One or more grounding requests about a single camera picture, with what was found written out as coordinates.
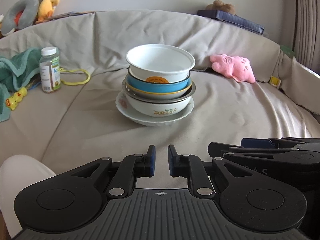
white bottle cap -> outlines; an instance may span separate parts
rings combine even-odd
[[[43,48],[41,49],[41,55],[42,56],[50,56],[53,54],[57,53],[57,48],[56,47],[47,47],[47,48]]]

pink plush toy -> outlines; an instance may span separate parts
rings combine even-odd
[[[222,54],[212,55],[210,61],[212,62],[212,69],[221,73],[226,78],[233,78],[237,82],[247,81],[251,84],[256,81],[250,61],[247,58],[239,56],[230,57]]]

blue bowl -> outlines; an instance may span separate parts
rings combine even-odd
[[[128,71],[127,83],[132,87],[139,89],[141,91],[150,92],[150,93],[172,93],[183,90],[189,82],[191,82],[190,73],[188,77],[180,82],[168,83],[168,84],[159,84],[159,83],[150,83],[142,81],[133,77]]]

yellow rim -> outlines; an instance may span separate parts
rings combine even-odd
[[[133,86],[129,85],[127,82],[125,83],[130,89],[132,90],[136,90],[136,91],[139,91],[139,92],[142,92],[142,93],[146,93],[146,94],[151,94],[151,95],[172,95],[172,94],[176,94],[176,93],[179,93],[179,92],[182,92],[184,90],[188,90],[191,86],[192,86],[192,80],[191,80],[191,84],[189,86],[187,86],[186,88],[182,89],[182,90],[179,90],[179,91],[176,91],[176,92],[171,92],[171,93],[152,93],[152,92],[146,92],[146,91],[143,91],[143,90],[140,90],[140,89],[137,89],[137,88],[134,88]]]

barcode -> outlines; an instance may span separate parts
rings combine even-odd
[[[44,91],[51,91],[51,87],[43,87]]]

